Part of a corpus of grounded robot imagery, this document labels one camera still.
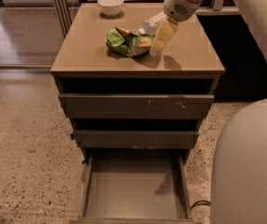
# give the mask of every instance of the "floor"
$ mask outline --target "floor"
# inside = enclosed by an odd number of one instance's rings
[[[63,37],[52,9],[0,8],[0,64],[49,63]],[[0,223],[77,219],[85,165],[49,72],[0,70]],[[214,103],[186,165],[190,203],[210,200],[218,135],[244,103]],[[209,224],[209,207],[192,210]]]

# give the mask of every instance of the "wooden tabletop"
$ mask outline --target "wooden tabletop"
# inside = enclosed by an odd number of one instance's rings
[[[51,68],[52,74],[222,74],[222,66],[197,17],[179,23],[161,56],[135,58],[108,52],[106,33],[114,27],[136,31],[160,13],[162,3],[126,3],[115,19],[102,16],[96,4],[82,4]]]

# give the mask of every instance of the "cord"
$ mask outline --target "cord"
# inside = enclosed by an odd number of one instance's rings
[[[206,200],[200,200],[196,203],[194,203],[191,207],[190,207],[190,210],[192,210],[192,208],[196,207],[196,206],[199,206],[199,205],[210,205],[210,202],[209,201],[206,201]]]

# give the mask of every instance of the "white bowl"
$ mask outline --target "white bowl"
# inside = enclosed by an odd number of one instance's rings
[[[117,17],[123,7],[124,0],[98,0],[102,13],[107,17]]]

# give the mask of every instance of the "open drawer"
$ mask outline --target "open drawer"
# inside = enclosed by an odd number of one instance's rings
[[[70,119],[205,119],[214,96],[64,93],[59,99]]]
[[[82,148],[192,149],[197,119],[74,119],[74,139]]]
[[[179,150],[96,148],[70,223],[191,223],[183,169]]]

